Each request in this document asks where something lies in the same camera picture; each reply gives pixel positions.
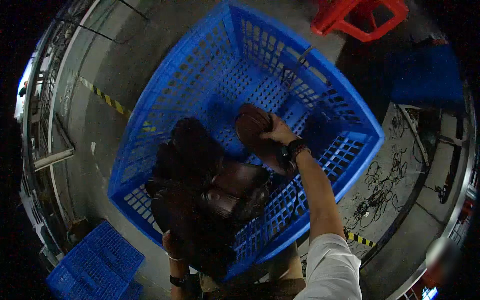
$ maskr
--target red plastic stool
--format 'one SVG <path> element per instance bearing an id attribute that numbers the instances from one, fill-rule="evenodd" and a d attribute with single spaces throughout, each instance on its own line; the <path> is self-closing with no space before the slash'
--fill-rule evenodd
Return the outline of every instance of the red plastic stool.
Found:
<path id="1" fill-rule="evenodd" d="M 394 17 L 385 24 L 377 27 L 373 10 L 383 4 Z M 345 21 L 345 17 L 352 12 L 356 17 L 368 20 L 373 32 L 366 33 Z M 362 42 L 370 42 L 383 37 L 388 31 L 395 28 L 407 18 L 408 8 L 403 0 L 319 0 L 319 11 L 312 21 L 311 29 L 314 33 L 326 36 L 332 30 L 340 30 Z"/>

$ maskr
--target hazard stripe tape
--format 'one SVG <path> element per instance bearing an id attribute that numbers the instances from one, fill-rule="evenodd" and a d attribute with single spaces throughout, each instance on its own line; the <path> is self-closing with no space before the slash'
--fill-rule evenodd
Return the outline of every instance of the hazard stripe tape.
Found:
<path id="1" fill-rule="evenodd" d="M 85 78 L 82 76 L 78 76 L 78 79 L 80 82 L 86 86 L 88 89 L 90 89 L 94 94 L 100 96 L 103 101 L 105 101 L 108 105 L 113 107 L 116 111 L 124 115 L 127 119 L 130 119 L 130 116 L 132 115 L 132 111 L 127 109 L 125 106 L 120 104 L 120 102 L 113 100 L 110 98 L 109 95 L 106 95 L 104 92 L 100 91 L 100 89 L 96 86 L 94 86 L 92 83 L 88 82 Z"/>
<path id="2" fill-rule="evenodd" d="M 375 247 L 376 243 L 372 242 L 371 240 L 367 240 L 366 238 L 359 237 L 358 234 L 354 234 L 353 232 L 348 233 L 348 239 L 354 240 L 359 242 L 360 244 L 364 244 L 370 247 Z"/>

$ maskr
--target white sleeve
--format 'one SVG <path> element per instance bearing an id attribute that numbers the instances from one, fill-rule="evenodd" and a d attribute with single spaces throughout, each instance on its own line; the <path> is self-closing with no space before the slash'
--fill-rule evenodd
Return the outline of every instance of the white sleeve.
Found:
<path id="1" fill-rule="evenodd" d="M 317 237 L 308 251 L 307 287 L 295 300 L 361 300 L 360 264 L 339 235 Z"/>

